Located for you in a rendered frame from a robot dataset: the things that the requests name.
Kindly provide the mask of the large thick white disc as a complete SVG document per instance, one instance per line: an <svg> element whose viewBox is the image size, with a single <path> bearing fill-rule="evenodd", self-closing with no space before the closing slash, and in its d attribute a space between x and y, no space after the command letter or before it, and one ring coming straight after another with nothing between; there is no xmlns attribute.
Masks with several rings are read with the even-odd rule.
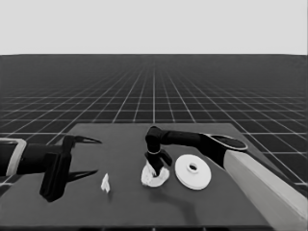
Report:
<svg viewBox="0 0 308 231"><path fill-rule="evenodd" d="M191 190L203 190L212 180L212 172L208 164L193 154L178 157L174 169L177 179Z"/></svg>

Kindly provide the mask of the white round carrier with pins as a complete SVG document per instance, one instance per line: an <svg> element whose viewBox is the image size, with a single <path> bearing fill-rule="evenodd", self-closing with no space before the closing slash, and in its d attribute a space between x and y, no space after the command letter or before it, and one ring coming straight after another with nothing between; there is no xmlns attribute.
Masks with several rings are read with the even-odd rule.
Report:
<svg viewBox="0 0 308 231"><path fill-rule="evenodd" d="M141 172L141 179L142 178L145 178L145 177L148 177L150 178L150 175L149 175L149 172L146 171L145 169L142 169L142 172ZM162 186L165 182L166 182L167 179L163 179L161 176L159 179L153 179L150 183L149 186L147 187L151 187L151 188L157 188L157 187L160 187Z"/></svg>

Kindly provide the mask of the small white T-shaped piece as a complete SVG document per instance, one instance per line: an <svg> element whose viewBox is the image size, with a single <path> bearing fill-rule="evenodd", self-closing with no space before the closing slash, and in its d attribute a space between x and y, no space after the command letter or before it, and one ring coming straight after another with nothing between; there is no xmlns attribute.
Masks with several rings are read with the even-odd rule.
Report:
<svg viewBox="0 0 308 231"><path fill-rule="evenodd" d="M106 173L102 179L101 183L101 190L108 193L111 190L110 184L109 184L109 174Z"/></svg>

